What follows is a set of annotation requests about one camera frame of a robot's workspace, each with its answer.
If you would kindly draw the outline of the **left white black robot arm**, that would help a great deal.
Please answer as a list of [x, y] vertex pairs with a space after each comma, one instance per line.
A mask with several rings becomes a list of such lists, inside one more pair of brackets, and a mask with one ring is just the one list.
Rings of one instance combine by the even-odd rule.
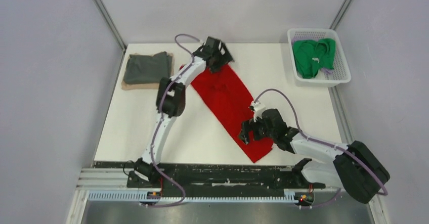
[[186, 106], [186, 89], [201, 73], [220, 70], [234, 59], [226, 44], [209, 36], [194, 52], [189, 52], [190, 62], [179, 71], [161, 79], [156, 98], [156, 123], [150, 144], [127, 175], [127, 187], [155, 186], [165, 174], [159, 168], [162, 152], [169, 132]]

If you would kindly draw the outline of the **red t-shirt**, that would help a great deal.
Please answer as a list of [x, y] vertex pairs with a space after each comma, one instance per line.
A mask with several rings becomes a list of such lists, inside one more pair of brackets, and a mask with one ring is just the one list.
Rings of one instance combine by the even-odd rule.
[[182, 126], [190, 150], [206, 163], [257, 163], [273, 148], [272, 140], [239, 139], [241, 123], [252, 118], [253, 97], [230, 66], [220, 72], [204, 70], [191, 82], [191, 97]]

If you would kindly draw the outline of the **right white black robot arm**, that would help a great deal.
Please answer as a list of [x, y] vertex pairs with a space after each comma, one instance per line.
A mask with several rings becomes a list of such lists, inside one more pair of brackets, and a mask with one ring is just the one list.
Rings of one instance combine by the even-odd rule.
[[271, 139], [280, 150], [303, 155], [291, 169], [292, 181], [299, 188], [310, 184], [337, 187], [366, 204], [391, 178], [363, 142], [322, 144], [288, 126], [277, 109], [264, 110], [243, 121], [238, 138], [245, 144]]

